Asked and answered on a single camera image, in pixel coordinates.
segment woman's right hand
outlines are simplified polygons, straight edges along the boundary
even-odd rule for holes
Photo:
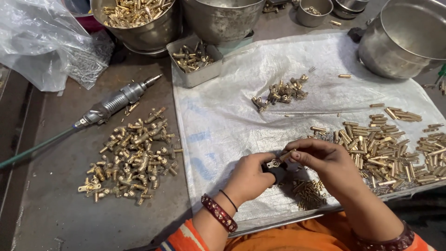
[[[350,155],[341,145],[305,138],[288,143],[284,152],[292,149],[296,151],[291,153],[290,161],[315,170],[327,191],[341,204],[371,192]]]

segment orange sleeve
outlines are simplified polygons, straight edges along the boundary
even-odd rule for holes
[[[435,251],[435,249],[429,246],[419,235],[415,234],[412,245],[406,248],[405,251]]]
[[[156,251],[209,251],[209,249],[192,225],[192,220],[187,220],[161,243]]]

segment woman's left hand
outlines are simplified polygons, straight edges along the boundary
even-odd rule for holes
[[[257,198],[276,181],[273,174],[263,173],[261,167],[274,158],[273,153],[256,153],[240,158],[223,189],[237,208]]]

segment clear plastic bag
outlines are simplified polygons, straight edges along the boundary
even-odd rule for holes
[[[110,38],[100,42],[111,48],[101,50],[109,53],[107,60],[98,55],[95,40],[60,2],[4,0],[0,13],[0,63],[39,90],[63,90],[69,75],[89,89],[107,68],[114,46]],[[92,62],[99,63],[91,67]]]

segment maroon bangle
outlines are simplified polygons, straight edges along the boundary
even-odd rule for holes
[[[237,231],[237,223],[209,195],[201,196],[201,204],[222,224],[226,231],[229,233]]]
[[[363,251],[403,251],[413,243],[415,234],[405,221],[403,222],[404,230],[400,236],[393,240],[385,242],[374,242],[360,238],[353,230],[351,233],[356,238],[357,244]]]

